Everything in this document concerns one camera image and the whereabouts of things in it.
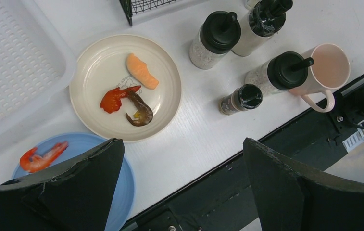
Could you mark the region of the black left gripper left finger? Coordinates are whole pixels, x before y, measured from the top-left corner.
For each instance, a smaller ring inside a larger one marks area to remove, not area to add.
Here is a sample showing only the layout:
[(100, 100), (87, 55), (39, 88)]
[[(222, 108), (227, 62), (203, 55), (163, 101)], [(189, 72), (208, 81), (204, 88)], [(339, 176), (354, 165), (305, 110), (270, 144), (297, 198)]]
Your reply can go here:
[(110, 139), (0, 185), (0, 231), (102, 231), (125, 154)]

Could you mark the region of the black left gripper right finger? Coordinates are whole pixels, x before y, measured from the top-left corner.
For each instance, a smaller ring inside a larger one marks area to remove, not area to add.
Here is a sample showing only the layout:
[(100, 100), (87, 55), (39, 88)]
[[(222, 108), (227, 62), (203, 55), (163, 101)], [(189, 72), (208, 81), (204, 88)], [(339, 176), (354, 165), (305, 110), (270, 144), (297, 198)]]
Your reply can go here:
[(246, 138), (248, 169), (264, 231), (364, 231), (364, 183), (296, 161)]

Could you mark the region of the black lid granule shaker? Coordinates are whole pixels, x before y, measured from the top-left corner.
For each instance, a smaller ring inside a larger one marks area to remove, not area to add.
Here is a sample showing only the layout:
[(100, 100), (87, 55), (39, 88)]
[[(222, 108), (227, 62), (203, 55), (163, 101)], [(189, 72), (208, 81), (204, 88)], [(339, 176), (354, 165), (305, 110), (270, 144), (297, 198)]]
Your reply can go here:
[(264, 97), (301, 86), (308, 77), (308, 68), (314, 64), (311, 57), (286, 51), (249, 71), (244, 84), (257, 86)]

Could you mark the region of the black lid seasoning shaker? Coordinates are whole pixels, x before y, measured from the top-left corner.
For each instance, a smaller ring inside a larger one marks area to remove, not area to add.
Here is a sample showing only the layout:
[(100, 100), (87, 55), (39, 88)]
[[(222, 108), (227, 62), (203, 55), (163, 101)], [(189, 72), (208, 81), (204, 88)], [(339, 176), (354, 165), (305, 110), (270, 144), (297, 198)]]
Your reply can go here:
[(240, 37), (241, 27), (235, 12), (213, 12), (194, 38), (189, 58), (197, 68), (211, 69), (232, 50)]

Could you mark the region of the black lid white shaker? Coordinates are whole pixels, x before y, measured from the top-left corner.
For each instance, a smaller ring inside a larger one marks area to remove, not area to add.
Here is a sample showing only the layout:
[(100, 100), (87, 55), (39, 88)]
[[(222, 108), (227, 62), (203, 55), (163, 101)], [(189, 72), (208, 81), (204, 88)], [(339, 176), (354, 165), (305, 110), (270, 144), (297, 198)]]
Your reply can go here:
[(262, 0), (241, 20), (241, 36), (232, 48), (236, 55), (246, 57), (276, 34), (286, 21), (292, 0)]

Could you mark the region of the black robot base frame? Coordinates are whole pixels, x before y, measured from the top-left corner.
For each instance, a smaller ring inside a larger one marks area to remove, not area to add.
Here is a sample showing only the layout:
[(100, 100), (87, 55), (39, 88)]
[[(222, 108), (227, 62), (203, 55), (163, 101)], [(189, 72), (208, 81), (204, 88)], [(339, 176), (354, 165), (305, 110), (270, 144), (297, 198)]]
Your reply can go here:
[[(362, 132), (340, 122), (340, 111), (306, 110), (261, 143), (297, 161), (325, 170), (346, 155), (345, 143)], [(128, 220), (125, 231), (238, 231), (256, 218), (242, 153)]]

